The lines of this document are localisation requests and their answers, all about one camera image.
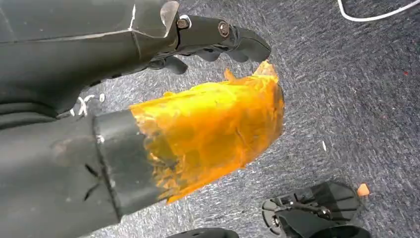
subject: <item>black plastic bracket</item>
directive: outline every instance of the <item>black plastic bracket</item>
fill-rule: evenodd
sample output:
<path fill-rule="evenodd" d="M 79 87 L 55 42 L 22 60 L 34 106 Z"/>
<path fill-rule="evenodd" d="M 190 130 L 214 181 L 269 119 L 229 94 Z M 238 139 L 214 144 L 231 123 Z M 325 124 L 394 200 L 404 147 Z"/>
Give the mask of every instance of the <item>black plastic bracket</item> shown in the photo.
<path fill-rule="evenodd" d="M 223 228 L 199 228 L 181 232 L 167 238 L 239 238 L 236 232 Z"/>
<path fill-rule="evenodd" d="M 316 234 L 321 234 L 321 231 L 329 231 L 336 226 L 347 227 L 345 225 L 354 217 L 360 206 L 359 197 L 352 188 L 342 183 L 328 181 L 267 199 L 262 204 L 262 216 L 270 233 L 276 237 L 286 233 L 291 238 L 314 238 Z M 345 232 L 351 230 L 351 228 L 334 229 Z M 336 237 L 357 236 L 346 234 Z"/>

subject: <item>white wire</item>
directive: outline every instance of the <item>white wire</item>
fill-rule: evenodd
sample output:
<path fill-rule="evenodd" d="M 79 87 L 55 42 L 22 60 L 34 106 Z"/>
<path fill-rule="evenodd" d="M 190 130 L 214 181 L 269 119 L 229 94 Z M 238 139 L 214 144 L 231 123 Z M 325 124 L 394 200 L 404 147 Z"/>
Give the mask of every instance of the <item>white wire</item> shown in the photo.
<path fill-rule="evenodd" d="M 399 9 L 397 9 L 397 10 L 394 10 L 392 12 L 389 12 L 389 13 L 386 13 L 386 14 L 383 14 L 383 15 L 379 15 L 379 16 L 368 17 L 368 18 L 356 18 L 356 17 L 352 17 L 352 16 L 347 15 L 346 12 L 344 11 L 343 3 L 342 3 L 341 0 L 338 0 L 338 7 L 340 8 L 341 15 L 344 18 L 346 18 L 347 20 L 357 21 L 357 22 L 366 22 L 366 21 L 375 21 L 375 20 L 384 19 L 386 17 L 389 17 L 389 16 L 395 15 L 397 13 L 400 13 L 402 11 L 405 11 L 408 8 L 411 8 L 411 7 L 413 7 L 413 6 L 415 6 L 415 5 L 419 4 L 419 3 L 420 3 L 420 0 L 416 0 L 416 1 L 414 1 L 414 2 L 412 2 L 410 4 L 408 4 L 408 5 L 406 5 L 404 7 L 401 7 Z"/>

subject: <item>white string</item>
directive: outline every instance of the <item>white string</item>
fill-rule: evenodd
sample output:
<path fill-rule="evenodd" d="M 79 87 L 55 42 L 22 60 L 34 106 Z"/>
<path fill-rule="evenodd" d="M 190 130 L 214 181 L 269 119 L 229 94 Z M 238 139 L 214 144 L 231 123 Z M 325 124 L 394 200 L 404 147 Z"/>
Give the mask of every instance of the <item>white string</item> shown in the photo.
<path fill-rule="evenodd" d="M 389 12 L 389 13 L 386 13 L 386 14 L 383 14 L 383 15 L 379 15 L 379 16 L 368 17 L 368 18 L 356 18 L 356 17 L 352 17 L 352 16 L 347 15 L 346 12 L 344 11 L 343 3 L 342 3 L 341 0 L 338 0 L 338 7 L 340 8 L 341 15 L 344 18 L 346 18 L 347 20 L 357 21 L 357 22 L 367 22 L 367 21 L 380 20 L 380 19 L 384 19 L 384 18 L 389 17 L 389 16 L 392 16 L 392 15 L 395 15 L 395 14 L 400 13 L 402 11 L 405 11 L 408 8 L 411 8 L 411 7 L 413 7 L 413 6 L 415 6 L 415 5 L 419 4 L 419 3 L 420 3 L 420 0 L 416 0 L 416 1 L 414 1 L 414 2 L 412 2 L 410 4 L 408 4 L 408 5 L 406 5 L 404 7 L 401 7 L 399 9 L 397 9 L 397 10 L 394 10 L 392 12 Z"/>
<path fill-rule="evenodd" d="M 77 113 L 77 115 L 79 115 L 79 116 L 81 116 L 81 115 L 87 116 L 88 115 L 87 103 L 92 98 L 95 98 L 95 95 L 91 94 L 91 95 L 86 96 L 85 98 L 81 98 L 81 97 L 77 98 L 77 100 L 79 100 L 79 103 L 80 103 L 80 108 L 79 108 L 79 112 Z M 103 103 L 105 101 L 105 94 L 103 94 L 103 93 L 99 94 L 99 101 L 101 103 Z M 75 113 L 74 113 L 74 109 L 70 110 L 70 114 L 72 116 L 76 116 Z"/>

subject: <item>mechanical part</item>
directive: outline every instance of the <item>mechanical part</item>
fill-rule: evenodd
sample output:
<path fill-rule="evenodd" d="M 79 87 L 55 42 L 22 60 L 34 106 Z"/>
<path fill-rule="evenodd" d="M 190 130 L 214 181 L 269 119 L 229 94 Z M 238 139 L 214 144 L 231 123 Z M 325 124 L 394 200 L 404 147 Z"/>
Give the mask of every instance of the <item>mechanical part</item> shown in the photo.
<path fill-rule="evenodd" d="M 267 199 L 262 205 L 262 215 L 268 230 L 276 237 L 283 230 L 291 238 L 312 238 L 318 231 L 345 225 L 359 207 L 359 197 L 353 189 L 329 181 Z M 279 226 L 270 222 L 274 218 L 280 221 Z"/>
<path fill-rule="evenodd" d="M 280 226 L 280 221 L 279 221 L 279 219 L 276 216 L 273 217 L 272 224 L 275 227 Z"/>
<path fill-rule="evenodd" d="M 227 37 L 229 35 L 229 24 L 225 21 L 220 21 L 217 27 L 219 29 L 219 33 L 222 37 Z"/>
<path fill-rule="evenodd" d="M 283 112 L 263 62 L 252 77 L 227 74 L 130 110 L 0 130 L 0 237 L 79 237 L 175 201 L 251 162 L 282 133 Z"/>
<path fill-rule="evenodd" d="M 186 19 L 179 19 L 176 21 L 176 26 L 178 26 L 179 29 L 188 28 L 188 21 Z"/>
<path fill-rule="evenodd" d="M 222 228 L 200 228 L 181 232 L 167 238 L 239 238 L 236 232 Z"/>
<path fill-rule="evenodd" d="M 60 117 L 82 89 L 104 79 L 148 67 L 184 73 L 187 66 L 175 55 L 268 58 L 271 49 L 255 32 L 227 25 L 229 33 L 222 37 L 222 20 L 178 17 L 178 7 L 167 0 L 1 1 L 0 210 L 6 211 L 1 237 L 78 237 L 202 185 L 178 191 L 157 183 L 154 169 L 170 173 L 176 164 L 165 164 L 166 154 L 161 159 L 148 152 L 149 135 L 132 111 Z M 188 27 L 180 30 L 181 19 Z M 275 125 L 267 130 L 269 139 L 281 133 L 284 103 L 277 89 L 268 93 L 270 103 L 279 103 L 273 117 L 279 123 L 267 123 Z M 242 104 L 252 102 L 245 99 Z M 230 165 L 224 172 L 235 169 Z"/>
<path fill-rule="evenodd" d="M 371 238 L 371 235 L 363 228 L 343 225 L 320 230 L 310 238 Z"/>

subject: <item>black plastic part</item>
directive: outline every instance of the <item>black plastic part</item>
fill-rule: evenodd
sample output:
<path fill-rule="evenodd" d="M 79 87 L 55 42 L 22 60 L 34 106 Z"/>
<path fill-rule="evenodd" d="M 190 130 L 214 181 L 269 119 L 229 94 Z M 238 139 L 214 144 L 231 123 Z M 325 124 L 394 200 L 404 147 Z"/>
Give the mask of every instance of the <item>black plastic part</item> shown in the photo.
<path fill-rule="evenodd" d="M 310 238 L 317 231 L 336 225 L 333 221 L 320 219 L 302 210 L 282 211 L 276 215 L 288 236 L 297 235 L 300 238 Z"/>
<path fill-rule="evenodd" d="M 57 116 L 57 112 L 53 109 L 35 103 L 10 103 L 10 104 L 0 104 L 0 116 L 1 115 L 8 115 L 13 113 L 39 113 L 51 118 L 55 118 Z"/>
<path fill-rule="evenodd" d="M 363 228 L 344 225 L 320 230 L 310 238 L 371 238 L 368 231 Z"/>
<path fill-rule="evenodd" d="M 98 147 L 119 215 L 127 215 L 164 198 L 156 186 L 153 166 L 144 149 L 145 136 L 130 111 L 95 120 Z"/>
<path fill-rule="evenodd" d="M 162 25 L 158 1 L 40 0 L 23 7 L 22 2 L 2 1 L 0 104 L 34 103 L 61 114 L 83 88 L 142 70 L 158 52 L 172 52 L 178 38 L 175 25 L 164 38 L 138 32 L 139 27 L 159 28 L 141 21 L 156 10 L 153 16 Z M 131 31 L 134 4 L 139 9 Z"/>
<path fill-rule="evenodd" d="M 257 62 L 264 61 L 270 56 L 271 47 L 254 31 L 241 27 L 235 27 L 235 30 L 239 39 L 235 52 L 240 52 Z"/>
<path fill-rule="evenodd" d="M 221 19 L 188 16 L 191 26 L 179 31 L 177 53 L 198 55 L 204 60 L 214 61 L 220 53 L 227 53 L 233 60 L 245 62 L 248 59 L 266 60 L 271 47 L 255 32 L 241 27 L 229 26 L 229 35 L 221 36 Z"/>
<path fill-rule="evenodd" d="M 205 61 L 208 61 L 208 62 L 216 61 L 220 56 L 220 53 L 215 53 L 213 51 L 210 52 L 208 50 L 207 51 L 204 51 L 204 50 L 197 51 L 196 54 L 198 56 L 200 56 L 202 59 L 204 59 Z"/>
<path fill-rule="evenodd" d="M 181 232 L 167 238 L 239 238 L 238 234 L 223 228 L 200 228 Z"/>
<path fill-rule="evenodd" d="M 119 222 L 92 118 L 0 131 L 0 237 L 75 238 Z"/>
<path fill-rule="evenodd" d="M 149 64 L 150 69 L 167 68 L 174 74 L 183 74 L 187 71 L 188 66 L 175 56 L 169 56 L 158 61 L 153 61 Z"/>
<path fill-rule="evenodd" d="M 54 120 L 54 118 L 37 112 L 15 112 L 0 116 L 0 130 L 34 123 L 51 122 Z"/>
<path fill-rule="evenodd" d="M 286 233 L 293 238 L 309 238 L 319 230 L 346 224 L 359 207 L 360 200 L 353 189 L 328 181 L 267 199 L 262 215 L 275 236 Z"/>

